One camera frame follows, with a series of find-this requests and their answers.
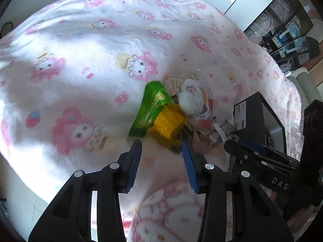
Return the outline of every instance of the black box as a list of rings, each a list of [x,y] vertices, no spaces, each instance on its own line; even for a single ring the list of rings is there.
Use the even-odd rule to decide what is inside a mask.
[[[286,153],[285,128],[260,92],[235,105],[234,116],[237,136],[267,146],[267,131],[273,140],[273,147]]]

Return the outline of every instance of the bed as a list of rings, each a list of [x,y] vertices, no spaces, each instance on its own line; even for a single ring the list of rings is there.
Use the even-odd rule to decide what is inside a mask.
[[[59,0],[30,16],[0,40],[1,154],[50,202],[74,171],[101,170],[129,150],[147,82],[194,69],[228,121],[234,104],[261,92],[285,127],[287,153],[300,158],[295,85],[203,0]],[[180,155],[142,142],[135,186],[120,195],[126,231],[146,198],[187,182]],[[222,145],[205,156],[227,170]]]

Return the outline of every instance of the tile floor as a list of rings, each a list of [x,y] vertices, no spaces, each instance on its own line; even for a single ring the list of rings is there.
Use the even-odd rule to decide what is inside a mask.
[[[0,194],[7,202],[8,219],[18,233],[28,241],[28,237],[48,203],[31,191],[0,154]],[[92,229],[92,240],[97,241],[96,230]]]

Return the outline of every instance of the green snack package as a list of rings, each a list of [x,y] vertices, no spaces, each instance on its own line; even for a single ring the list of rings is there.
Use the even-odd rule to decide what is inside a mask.
[[[145,136],[147,129],[154,124],[156,117],[165,105],[172,105],[173,100],[159,81],[146,84],[143,101],[133,122],[129,135]]]

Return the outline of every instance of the silver bolt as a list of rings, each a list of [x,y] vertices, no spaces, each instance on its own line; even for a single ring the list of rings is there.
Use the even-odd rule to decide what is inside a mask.
[[[82,176],[83,175],[83,172],[81,171],[81,170],[78,170],[78,171],[76,171],[75,173],[74,173],[74,176],[75,177],[80,177],[80,176]]]
[[[214,168],[214,165],[211,163],[205,164],[205,168],[208,170],[212,170]]]
[[[248,171],[242,171],[242,172],[241,172],[241,175],[242,175],[243,177],[249,177],[249,176],[250,176],[250,173],[249,173]]]
[[[118,163],[112,163],[112,164],[110,165],[110,168],[111,168],[111,169],[117,169],[117,168],[119,168],[119,164],[118,164]]]

